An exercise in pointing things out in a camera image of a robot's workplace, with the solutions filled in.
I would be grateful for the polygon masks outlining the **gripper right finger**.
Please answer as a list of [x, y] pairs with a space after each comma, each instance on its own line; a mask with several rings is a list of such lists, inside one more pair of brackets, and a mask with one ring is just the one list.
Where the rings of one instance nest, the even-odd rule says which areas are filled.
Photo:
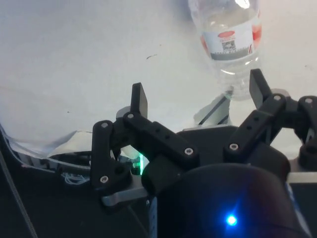
[[249, 91], [256, 109], [224, 146], [226, 161], [245, 162], [260, 142], [270, 145], [281, 129], [290, 128], [302, 142], [299, 165], [316, 171], [317, 98], [304, 96], [295, 101], [281, 93], [273, 93], [260, 69], [250, 71]]

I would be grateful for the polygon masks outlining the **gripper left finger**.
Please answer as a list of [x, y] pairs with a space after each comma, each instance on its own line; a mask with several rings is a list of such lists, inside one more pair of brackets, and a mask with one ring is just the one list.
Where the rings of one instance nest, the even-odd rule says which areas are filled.
[[196, 168], [199, 153], [182, 136], [147, 118], [148, 101], [141, 83], [132, 86], [130, 110], [115, 122], [93, 126], [90, 183], [99, 192], [119, 192], [132, 183], [130, 162], [117, 160], [118, 151], [131, 145], [149, 163], [141, 175], [147, 192], [160, 192], [180, 175]]

